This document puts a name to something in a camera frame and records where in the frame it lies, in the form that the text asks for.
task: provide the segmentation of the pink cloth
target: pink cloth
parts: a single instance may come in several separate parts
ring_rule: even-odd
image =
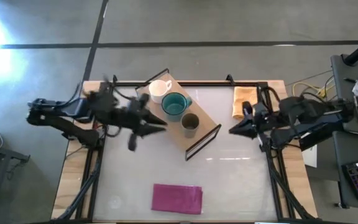
[[[202,204],[201,187],[154,184],[152,210],[199,215]]]

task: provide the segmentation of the teal mug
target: teal mug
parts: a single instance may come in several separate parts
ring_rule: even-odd
[[[170,121],[180,121],[185,110],[192,104],[190,97],[186,98],[180,93],[168,93],[162,99],[162,109]]]

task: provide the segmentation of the wooden tray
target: wooden tray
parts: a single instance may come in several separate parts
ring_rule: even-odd
[[[164,70],[162,73],[154,76],[151,80],[147,80],[147,82],[152,82],[154,80],[163,80],[163,81],[172,81],[172,87],[168,91],[168,93],[177,92],[181,93],[185,97],[189,97],[189,94],[179,85],[179,83],[168,73],[168,70]],[[138,94],[149,92],[149,86],[137,88],[136,91]],[[169,121],[165,115],[165,112],[162,110],[161,104],[154,103],[151,99],[147,103],[147,107],[149,110],[160,119],[166,121],[168,123],[167,131],[170,133],[171,137],[174,141],[180,146],[183,151],[185,151],[185,159],[188,160],[193,157],[197,152],[202,150],[208,143],[210,143],[218,134],[218,131],[221,125],[216,124],[208,114],[201,109],[201,107],[197,104],[195,99],[192,99],[193,103],[189,108],[186,109],[185,114],[194,113],[200,119],[200,126],[196,132],[195,137],[186,138],[183,134],[183,130],[180,122],[172,122]]]

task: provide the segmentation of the concrete floor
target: concrete floor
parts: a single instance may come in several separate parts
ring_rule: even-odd
[[[102,0],[0,0],[0,44],[92,43],[101,5]],[[281,40],[358,40],[358,1],[110,0],[99,42]],[[331,55],[356,47],[98,49],[90,80],[104,74],[145,80],[168,67],[179,80],[221,80],[230,73],[235,79],[291,83],[329,70]],[[27,124],[26,102],[68,99],[83,78],[89,51],[0,50],[0,132],[6,147],[31,154],[3,187],[0,223],[50,218],[67,141],[52,128]],[[321,86],[330,76],[308,82]],[[335,182],[310,181],[321,218],[358,223],[358,209],[332,206],[339,200]]]

